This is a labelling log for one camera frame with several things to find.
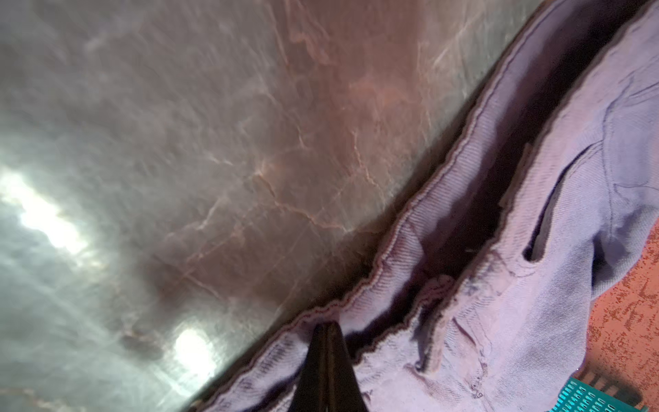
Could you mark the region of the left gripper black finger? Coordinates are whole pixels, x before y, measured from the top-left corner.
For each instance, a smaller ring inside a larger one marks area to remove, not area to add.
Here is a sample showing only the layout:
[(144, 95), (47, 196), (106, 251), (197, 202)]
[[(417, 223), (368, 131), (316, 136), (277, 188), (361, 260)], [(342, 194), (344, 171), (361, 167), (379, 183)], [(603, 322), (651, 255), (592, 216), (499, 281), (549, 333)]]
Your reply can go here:
[(367, 412), (343, 332), (337, 322), (314, 328), (291, 412)]

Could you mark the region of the teal plastic basket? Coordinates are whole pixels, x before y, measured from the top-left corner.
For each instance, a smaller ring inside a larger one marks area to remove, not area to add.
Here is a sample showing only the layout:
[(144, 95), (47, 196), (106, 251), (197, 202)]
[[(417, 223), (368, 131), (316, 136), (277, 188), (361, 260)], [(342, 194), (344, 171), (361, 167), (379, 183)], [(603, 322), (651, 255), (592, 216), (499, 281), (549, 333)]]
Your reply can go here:
[(550, 412), (647, 412), (599, 391), (580, 380), (570, 378), (559, 393)]

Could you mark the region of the purple trousers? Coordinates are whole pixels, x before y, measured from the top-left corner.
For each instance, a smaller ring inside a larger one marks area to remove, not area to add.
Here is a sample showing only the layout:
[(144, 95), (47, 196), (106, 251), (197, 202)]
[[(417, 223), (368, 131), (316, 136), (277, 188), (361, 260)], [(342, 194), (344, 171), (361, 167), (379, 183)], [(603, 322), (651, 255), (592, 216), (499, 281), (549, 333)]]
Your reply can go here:
[(590, 303), (657, 218), (658, 4), (553, 1), (368, 278), (281, 328), (206, 410), (290, 411), (328, 322), (367, 411), (550, 410), (585, 357)]

